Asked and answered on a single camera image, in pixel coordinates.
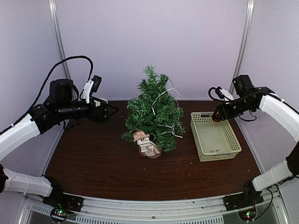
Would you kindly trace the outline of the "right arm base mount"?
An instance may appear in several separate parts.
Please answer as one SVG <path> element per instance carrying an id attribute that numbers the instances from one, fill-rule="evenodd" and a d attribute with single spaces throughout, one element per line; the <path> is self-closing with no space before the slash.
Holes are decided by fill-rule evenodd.
<path id="1" fill-rule="evenodd" d="M 262 203 L 263 197 L 261 191 L 256 191 L 252 181 L 245 182 L 243 192 L 235 195 L 227 195 L 223 197 L 223 202 L 227 211 L 238 210 L 255 203 Z"/>

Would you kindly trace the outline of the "small green christmas tree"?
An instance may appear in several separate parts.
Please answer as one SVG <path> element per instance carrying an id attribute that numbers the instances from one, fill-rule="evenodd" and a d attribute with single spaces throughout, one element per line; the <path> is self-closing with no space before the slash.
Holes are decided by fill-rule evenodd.
<path id="1" fill-rule="evenodd" d="M 133 142 L 133 132 L 142 130 L 159 149 L 168 153 L 176 149 L 176 138 L 183 138 L 185 128 L 181 119 L 183 108 L 173 96 L 179 94 L 171 79 L 156 72 L 156 66 L 143 69 L 145 78 L 138 84 L 138 97 L 132 97 L 127 104 L 127 131 L 121 136 L 126 142 Z"/>

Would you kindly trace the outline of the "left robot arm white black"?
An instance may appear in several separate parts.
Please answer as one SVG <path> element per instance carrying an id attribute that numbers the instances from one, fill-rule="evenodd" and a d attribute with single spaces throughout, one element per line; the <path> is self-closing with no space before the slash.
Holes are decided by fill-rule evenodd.
<path id="1" fill-rule="evenodd" d="M 91 122 L 103 123 L 115 115 L 119 111 L 118 107 L 92 96 L 100 83 L 101 77 L 94 76 L 85 84 L 83 93 L 73 99 L 72 93 L 78 93 L 78 89 L 72 80 L 52 81 L 44 103 L 33 106 L 20 121 L 0 135 L 0 158 L 4 159 L 23 143 L 66 120 L 87 118 Z M 57 207 L 67 203 L 67 196 L 54 180 L 17 173 L 5 167 L 0 168 L 0 190 L 49 197 Z"/>

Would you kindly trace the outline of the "white round ornament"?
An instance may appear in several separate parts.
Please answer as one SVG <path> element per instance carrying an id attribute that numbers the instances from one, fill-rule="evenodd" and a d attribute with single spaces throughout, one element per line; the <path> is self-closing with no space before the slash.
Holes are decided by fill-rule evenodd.
<path id="1" fill-rule="evenodd" d="M 134 142 L 138 145 L 139 154 L 142 157 L 156 159 L 161 156 L 162 150 L 150 140 L 150 135 L 142 130 L 133 133 Z"/>

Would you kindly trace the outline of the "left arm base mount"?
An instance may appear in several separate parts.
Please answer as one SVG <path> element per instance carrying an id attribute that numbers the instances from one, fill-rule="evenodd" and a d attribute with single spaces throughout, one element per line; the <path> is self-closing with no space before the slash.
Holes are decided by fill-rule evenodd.
<path id="1" fill-rule="evenodd" d="M 63 209 L 71 212 L 80 212 L 83 205 L 83 198 L 64 193 L 60 183 L 54 178 L 48 178 L 52 191 L 48 197 L 42 197 L 43 203 L 53 208 Z"/>

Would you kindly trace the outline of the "red bauble ornament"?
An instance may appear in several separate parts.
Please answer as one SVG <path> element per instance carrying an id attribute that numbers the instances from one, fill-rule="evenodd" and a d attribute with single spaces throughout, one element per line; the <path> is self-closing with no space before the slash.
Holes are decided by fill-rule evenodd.
<path id="1" fill-rule="evenodd" d="M 216 123 L 221 122 L 221 117 L 219 116 L 219 114 L 213 115 L 212 116 L 212 120 Z"/>

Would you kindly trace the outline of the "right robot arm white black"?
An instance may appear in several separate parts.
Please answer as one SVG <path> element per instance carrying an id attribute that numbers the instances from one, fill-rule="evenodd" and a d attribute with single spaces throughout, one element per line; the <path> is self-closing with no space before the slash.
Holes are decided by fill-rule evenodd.
<path id="1" fill-rule="evenodd" d="M 269 115 L 279 123 L 294 139 L 299 141 L 299 113 L 273 90 L 268 87 L 255 87 L 248 75 L 239 75 L 232 81 L 238 98 L 225 88 L 212 87 L 217 98 L 212 98 L 220 104 L 212 114 L 214 122 L 225 121 L 243 115 L 244 112 L 254 113 L 257 110 Z M 294 179 L 299 175 L 299 146 L 296 145 L 290 154 L 278 165 L 244 184 L 240 194 L 240 203 L 251 205 L 261 192 L 273 185 Z"/>

